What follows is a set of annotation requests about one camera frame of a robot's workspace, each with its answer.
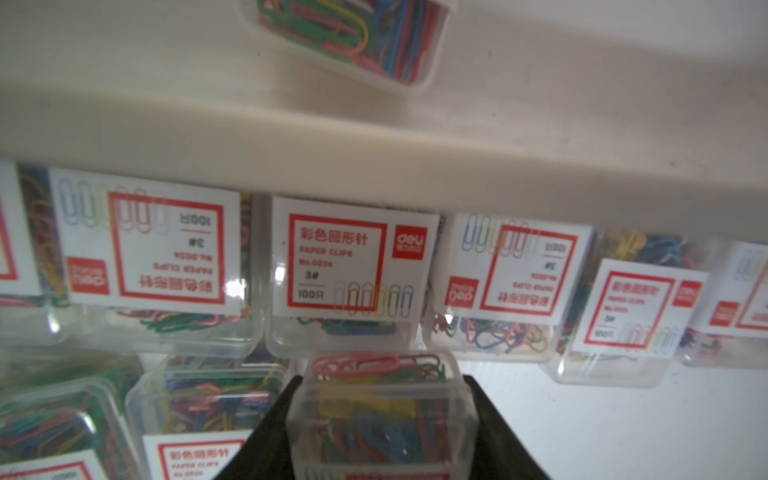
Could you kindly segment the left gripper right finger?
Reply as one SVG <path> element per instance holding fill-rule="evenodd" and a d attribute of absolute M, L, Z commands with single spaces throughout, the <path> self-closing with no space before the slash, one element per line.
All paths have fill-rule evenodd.
<path fill-rule="evenodd" d="M 479 426 L 471 480 L 549 480 L 545 470 L 530 455 L 509 427 L 480 384 L 464 375 L 478 413 Z"/>

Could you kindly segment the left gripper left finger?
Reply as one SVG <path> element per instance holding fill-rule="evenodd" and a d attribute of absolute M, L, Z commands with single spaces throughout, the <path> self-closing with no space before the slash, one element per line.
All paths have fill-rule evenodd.
<path fill-rule="evenodd" d="M 216 480 L 281 480 L 295 478 L 287 432 L 287 415 L 303 377 L 294 376 L 275 404 L 250 434 Z"/>

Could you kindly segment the fifteenth paper clip box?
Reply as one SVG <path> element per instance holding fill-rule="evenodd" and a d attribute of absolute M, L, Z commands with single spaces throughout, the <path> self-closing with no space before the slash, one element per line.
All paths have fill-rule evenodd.
<path fill-rule="evenodd" d="M 134 355 L 33 352 L 1 378 L 4 479 L 140 479 L 124 417 L 143 369 Z"/>

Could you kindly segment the white plastic tray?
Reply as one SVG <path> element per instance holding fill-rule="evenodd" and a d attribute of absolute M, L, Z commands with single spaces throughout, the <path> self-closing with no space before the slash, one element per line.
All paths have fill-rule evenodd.
<path fill-rule="evenodd" d="M 237 1 L 5 1 L 1 152 L 147 179 L 767 237 L 763 1 L 463 1 L 431 83 L 280 48 Z"/>

